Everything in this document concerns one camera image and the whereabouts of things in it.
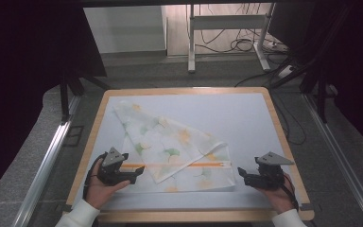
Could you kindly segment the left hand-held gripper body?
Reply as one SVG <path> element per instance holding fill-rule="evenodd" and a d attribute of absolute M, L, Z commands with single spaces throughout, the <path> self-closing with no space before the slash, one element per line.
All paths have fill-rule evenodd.
<path fill-rule="evenodd" d="M 97 178 L 105 185 L 116 185 L 124 181 L 136 182 L 134 172 L 121 172 L 120 167 L 129 158 L 127 153 L 120 153 L 117 149 L 111 148 L 104 153 L 103 161 L 98 168 Z"/>

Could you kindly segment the aluminium rail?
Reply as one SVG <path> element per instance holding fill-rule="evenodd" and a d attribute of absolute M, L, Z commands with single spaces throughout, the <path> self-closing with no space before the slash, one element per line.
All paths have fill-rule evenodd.
<path fill-rule="evenodd" d="M 79 96 L 72 97 L 70 104 L 67 106 L 69 109 L 69 116 L 63 123 L 59 124 L 43 157 L 40 167 L 10 227 L 26 227 L 31 220 L 32 214 L 36 208 L 41 194 L 43 193 L 43 189 L 49 178 L 50 172 L 59 155 L 64 138 L 70 129 L 70 125 L 73 121 L 79 102 Z"/>
<path fill-rule="evenodd" d="M 316 101 L 311 95 L 302 95 L 306 106 L 311 113 L 317 127 L 320 130 L 320 134 L 323 137 L 328 149 L 332 153 L 338 168 L 340 169 L 345 181 L 349 185 L 355 200 L 357 201 L 360 209 L 363 213 L 363 184 L 359 181 L 359 178 L 355 174 L 352 166 L 350 165 L 347 157 L 343 153 L 342 148 L 337 142 L 336 137 L 331 132 L 327 123 L 324 123 L 318 114 Z"/>

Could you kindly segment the white leaf-print cloth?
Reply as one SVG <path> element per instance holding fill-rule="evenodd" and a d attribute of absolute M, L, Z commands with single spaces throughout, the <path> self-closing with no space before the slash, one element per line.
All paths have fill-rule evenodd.
<path fill-rule="evenodd" d="M 235 186 L 228 145 L 123 100 L 113 106 L 124 130 L 126 169 L 145 168 L 129 193 L 216 191 Z"/>

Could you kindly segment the white power strip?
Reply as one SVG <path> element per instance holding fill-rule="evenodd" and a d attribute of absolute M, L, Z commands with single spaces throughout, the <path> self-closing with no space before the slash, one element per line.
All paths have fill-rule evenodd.
<path fill-rule="evenodd" d="M 284 77 L 286 77 L 286 76 L 288 76 L 290 73 L 292 73 L 293 71 L 295 71 L 296 70 L 296 67 L 295 66 L 293 66 L 293 65 L 288 65 L 288 66 L 286 66 L 280 73 L 279 73 L 279 75 L 278 75 L 278 77 L 280 78 L 280 79 L 282 79 L 282 78 L 284 78 Z"/>

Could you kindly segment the person's left hand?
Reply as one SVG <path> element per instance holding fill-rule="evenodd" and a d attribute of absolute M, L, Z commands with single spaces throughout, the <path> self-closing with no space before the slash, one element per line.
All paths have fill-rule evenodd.
<path fill-rule="evenodd" d="M 87 183 L 88 190 L 85 198 L 90 205 L 98 210 L 109 201 L 116 191 L 119 191 L 130 184 L 129 181 L 124 181 L 116 185 L 105 185 L 97 178 L 97 172 L 101 163 L 102 160 L 99 159 L 92 170 L 89 182 Z"/>

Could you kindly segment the black metal stand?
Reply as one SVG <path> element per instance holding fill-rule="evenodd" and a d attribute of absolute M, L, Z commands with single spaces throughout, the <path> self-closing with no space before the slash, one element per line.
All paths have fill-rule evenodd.
<path fill-rule="evenodd" d="M 81 84 L 81 79 L 86 79 L 104 91 L 111 90 L 109 84 L 81 72 L 80 70 L 67 70 L 61 73 L 60 77 L 60 104 L 61 104 L 61 124 L 64 125 L 70 119 L 70 106 L 68 99 L 68 91 L 70 89 L 74 96 L 82 96 L 84 94 L 84 87 Z"/>
<path fill-rule="evenodd" d="M 298 76 L 304 75 L 304 78 L 299 86 L 300 91 L 303 94 L 309 94 L 315 86 L 318 86 L 318 93 L 316 95 L 316 111 L 323 123 L 327 122 L 324 114 L 325 98 L 327 97 L 327 77 L 322 73 L 322 68 L 326 63 L 327 54 L 330 51 L 339 31 L 343 27 L 343 24 L 353 8 L 353 5 L 353 0 L 342 0 L 335 12 L 332 14 L 332 18 L 318 30 L 316 36 L 317 40 L 312 40 L 309 43 L 315 48 L 310 59 L 284 78 L 279 79 L 276 82 L 272 82 L 269 85 L 270 89 L 277 89 Z"/>

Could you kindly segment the white panel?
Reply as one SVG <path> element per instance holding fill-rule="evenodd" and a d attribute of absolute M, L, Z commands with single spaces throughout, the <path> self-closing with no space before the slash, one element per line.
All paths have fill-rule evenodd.
<path fill-rule="evenodd" d="M 166 50 L 161 6 L 83 10 L 101 54 Z"/>

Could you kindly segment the dark floor outlet cover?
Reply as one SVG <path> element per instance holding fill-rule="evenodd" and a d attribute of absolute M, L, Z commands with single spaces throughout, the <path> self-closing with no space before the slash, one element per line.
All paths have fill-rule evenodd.
<path fill-rule="evenodd" d="M 83 126 L 72 126 L 66 134 L 63 145 L 70 148 L 77 147 L 81 140 L 83 131 Z"/>

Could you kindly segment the pale blue table mat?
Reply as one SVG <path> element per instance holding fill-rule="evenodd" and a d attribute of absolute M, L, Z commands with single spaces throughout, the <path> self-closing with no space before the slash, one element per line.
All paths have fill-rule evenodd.
<path fill-rule="evenodd" d="M 223 95 L 110 96 L 92 157 L 117 148 L 129 159 L 122 165 L 133 171 L 144 162 L 142 149 L 133 147 L 115 108 L 136 104 L 148 114 L 200 130 L 214 138 L 192 165 L 169 172 L 160 180 L 149 168 L 131 184 L 113 194 L 104 211 L 233 210 L 269 208 L 268 199 L 245 185 L 238 174 L 243 168 L 255 174 L 254 159 L 269 152 L 285 157 L 265 98 L 260 93 Z"/>

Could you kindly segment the person's right hand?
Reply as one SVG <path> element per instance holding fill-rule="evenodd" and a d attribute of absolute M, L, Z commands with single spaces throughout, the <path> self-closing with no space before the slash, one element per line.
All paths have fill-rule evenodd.
<path fill-rule="evenodd" d="M 285 174 L 284 186 L 277 190 L 265 190 L 258 188 L 258 191 L 268 198 L 269 203 L 277 214 L 282 214 L 289 210 L 296 209 L 292 199 L 290 198 L 290 196 L 294 194 L 294 190 L 294 185 L 292 184 L 288 174 Z"/>

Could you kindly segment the white metal desk frame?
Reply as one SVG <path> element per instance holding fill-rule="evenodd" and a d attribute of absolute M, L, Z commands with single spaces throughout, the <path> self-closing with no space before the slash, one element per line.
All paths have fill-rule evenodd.
<path fill-rule="evenodd" d="M 259 38 L 253 42 L 256 56 L 265 72 L 270 70 L 270 66 L 263 51 L 263 44 L 268 33 L 268 26 L 274 10 L 274 3 L 271 3 L 266 14 L 248 15 L 195 15 L 195 6 L 190 6 L 189 14 L 189 52 L 188 52 L 188 72 L 196 71 L 195 53 L 195 31 L 215 30 L 215 29 L 259 29 Z"/>

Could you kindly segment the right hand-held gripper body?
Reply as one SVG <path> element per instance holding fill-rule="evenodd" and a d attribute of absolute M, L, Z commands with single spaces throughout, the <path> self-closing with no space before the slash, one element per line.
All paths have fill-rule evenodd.
<path fill-rule="evenodd" d="M 282 166 L 294 165 L 293 161 L 271 151 L 261 157 L 256 157 L 255 162 L 258 165 L 260 176 L 266 181 L 265 189 L 270 190 L 277 189 L 280 184 L 285 183 Z"/>

